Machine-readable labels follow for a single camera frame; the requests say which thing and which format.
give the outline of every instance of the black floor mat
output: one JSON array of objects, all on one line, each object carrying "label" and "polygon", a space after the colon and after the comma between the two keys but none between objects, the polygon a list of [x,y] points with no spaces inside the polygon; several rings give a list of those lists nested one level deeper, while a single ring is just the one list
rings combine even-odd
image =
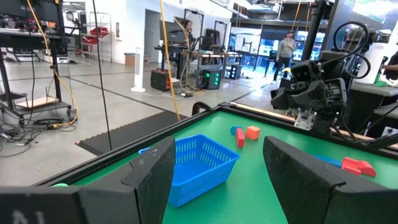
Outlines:
[{"label": "black floor mat", "polygon": [[[111,130],[112,148],[117,149],[123,145],[140,139],[148,134],[152,134],[162,128],[177,122],[175,113],[164,111],[159,114],[144,118],[142,120],[121,126]],[[87,151],[99,156],[110,151],[108,134],[102,133],[91,138],[78,141],[76,145],[86,149]]]}]

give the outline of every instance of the metal rack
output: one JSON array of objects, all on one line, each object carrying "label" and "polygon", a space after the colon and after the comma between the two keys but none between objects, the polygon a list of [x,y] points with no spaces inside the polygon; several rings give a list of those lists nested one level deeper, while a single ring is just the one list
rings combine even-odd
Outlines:
[{"label": "metal rack", "polygon": [[113,62],[113,32],[112,32],[112,17],[108,13],[97,12],[98,27],[95,26],[95,14],[91,12],[87,18],[87,23],[83,24],[86,27],[86,33],[80,34],[81,55],[85,57],[95,58],[97,56],[96,47],[97,41],[99,45],[99,57],[102,61],[104,58]]}]

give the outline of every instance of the blue plastic basket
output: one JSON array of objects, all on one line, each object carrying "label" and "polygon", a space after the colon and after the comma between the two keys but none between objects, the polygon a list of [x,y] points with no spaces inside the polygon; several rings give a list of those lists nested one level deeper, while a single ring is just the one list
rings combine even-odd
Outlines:
[{"label": "blue plastic basket", "polygon": [[[240,155],[198,134],[175,142],[169,204],[179,207],[225,182]],[[148,150],[141,149],[139,154]]]}]

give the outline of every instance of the black stand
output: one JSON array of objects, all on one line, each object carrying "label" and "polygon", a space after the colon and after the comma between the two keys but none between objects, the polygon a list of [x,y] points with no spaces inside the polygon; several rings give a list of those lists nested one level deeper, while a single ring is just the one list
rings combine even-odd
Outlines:
[{"label": "black stand", "polygon": [[319,0],[311,4],[311,25],[308,30],[307,39],[305,40],[301,61],[310,60],[315,38],[317,38],[319,24],[322,19],[327,19],[329,17],[332,6],[333,3],[327,0]]}]

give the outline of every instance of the white cylinder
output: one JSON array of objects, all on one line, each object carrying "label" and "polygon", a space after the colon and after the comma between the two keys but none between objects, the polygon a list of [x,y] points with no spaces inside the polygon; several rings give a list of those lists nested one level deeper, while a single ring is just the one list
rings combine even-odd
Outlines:
[{"label": "white cylinder", "polygon": [[[355,82],[362,83],[362,84],[368,84],[368,85],[374,84],[374,81],[376,80],[377,73],[380,69],[383,57],[384,56],[388,57],[387,47],[388,47],[388,44],[385,44],[385,43],[372,44],[370,49],[367,52],[365,52],[365,55],[364,55],[371,63],[371,71],[365,78],[355,79]],[[361,68],[359,69],[359,72],[358,72],[358,77],[363,76],[367,70],[368,70],[368,65],[366,65],[366,62],[364,60],[362,60]]]}]

